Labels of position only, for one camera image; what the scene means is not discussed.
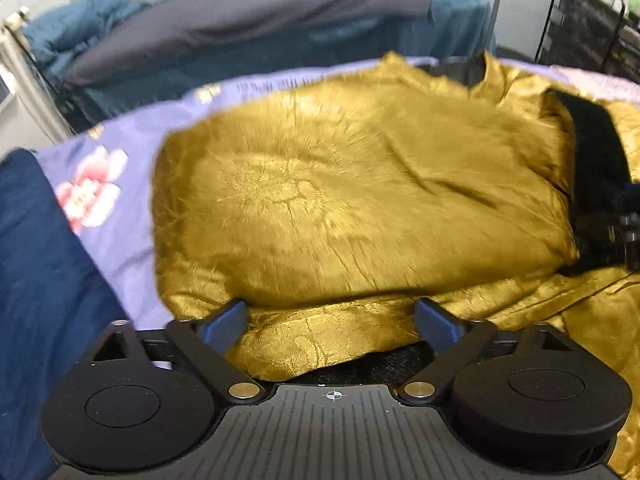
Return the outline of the blue duvet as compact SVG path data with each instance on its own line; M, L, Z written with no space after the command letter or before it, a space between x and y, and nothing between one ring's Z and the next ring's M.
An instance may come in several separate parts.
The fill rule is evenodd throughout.
M149 6L140 0L79 0L34 18L22 34L38 70L57 87L79 55Z

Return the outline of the golden satin garment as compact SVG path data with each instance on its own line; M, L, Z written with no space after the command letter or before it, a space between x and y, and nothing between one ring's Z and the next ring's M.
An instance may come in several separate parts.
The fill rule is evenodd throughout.
M555 84L486 60L464 88L398 55L171 133L153 176L155 274L177 318L233 298L231 353L288 379L416 341L431 292L501 327L548 321L639 381L639 278L574 278L578 122Z

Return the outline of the navy blue folded garment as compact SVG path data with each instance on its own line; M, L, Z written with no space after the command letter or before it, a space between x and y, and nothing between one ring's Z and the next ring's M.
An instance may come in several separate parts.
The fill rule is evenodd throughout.
M35 156L1 162L1 475L44 479L55 467L40 431L51 388L125 315L70 228Z

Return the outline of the teal bed skirt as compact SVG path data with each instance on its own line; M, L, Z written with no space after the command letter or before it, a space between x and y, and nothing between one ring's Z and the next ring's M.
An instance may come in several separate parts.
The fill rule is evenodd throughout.
M328 68L375 60L390 51L406 58L467 58L494 47L490 17L489 0L432 0L417 16L348 18L152 61L142 61L135 48L124 70L97 66L83 54L67 70L65 89L88 124L95 125L241 76Z

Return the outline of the lavender floral bed sheet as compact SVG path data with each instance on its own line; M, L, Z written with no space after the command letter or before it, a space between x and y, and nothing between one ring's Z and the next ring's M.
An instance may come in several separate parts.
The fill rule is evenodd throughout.
M168 133L278 90L361 72L376 64L367 60L280 70L206 84L181 99L142 107L37 154L73 231L137 327L162 328L172 318L156 289L150 209L153 164ZM526 321L549 321L561 327L564 311L614 292L616 283L628 275L621 268L607 268L576 278L555 275L545 281L498 282L450 292L444 301L459 313L484 314L510 327Z

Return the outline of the black quilted garment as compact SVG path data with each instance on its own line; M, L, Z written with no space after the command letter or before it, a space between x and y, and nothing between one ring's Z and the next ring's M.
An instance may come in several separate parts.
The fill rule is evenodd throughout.
M388 149L416 192L388 232L410 282L449 290L578 272L578 214L609 211L634 183L610 113L548 89L536 120L488 96L488 64L419 66Z

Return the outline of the grey mattress cover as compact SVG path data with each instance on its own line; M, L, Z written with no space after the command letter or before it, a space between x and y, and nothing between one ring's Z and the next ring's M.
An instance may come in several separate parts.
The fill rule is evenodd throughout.
M98 84L171 55L222 47L343 18L419 16L432 0L165 0L134 14L66 70L72 87Z

